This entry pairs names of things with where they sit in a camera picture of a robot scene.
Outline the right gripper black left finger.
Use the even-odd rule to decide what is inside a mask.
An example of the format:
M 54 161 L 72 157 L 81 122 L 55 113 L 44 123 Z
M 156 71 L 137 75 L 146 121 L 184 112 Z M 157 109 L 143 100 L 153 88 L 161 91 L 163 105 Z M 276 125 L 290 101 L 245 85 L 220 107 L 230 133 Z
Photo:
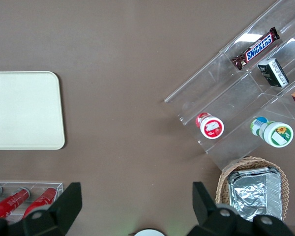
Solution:
M 82 209 L 80 182 L 72 182 L 49 207 L 40 206 L 22 220 L 26 236 L 64 236 Z

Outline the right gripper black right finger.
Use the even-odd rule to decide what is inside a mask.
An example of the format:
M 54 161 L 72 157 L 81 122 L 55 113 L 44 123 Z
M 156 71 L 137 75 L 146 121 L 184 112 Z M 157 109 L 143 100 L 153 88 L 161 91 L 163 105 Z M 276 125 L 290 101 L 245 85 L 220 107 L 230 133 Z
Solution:
M 192 186 L 192 206 L 198 225 L 190 236 L 250 236 L 251 223 L 229 208 L 217 207 L 202 182 Z

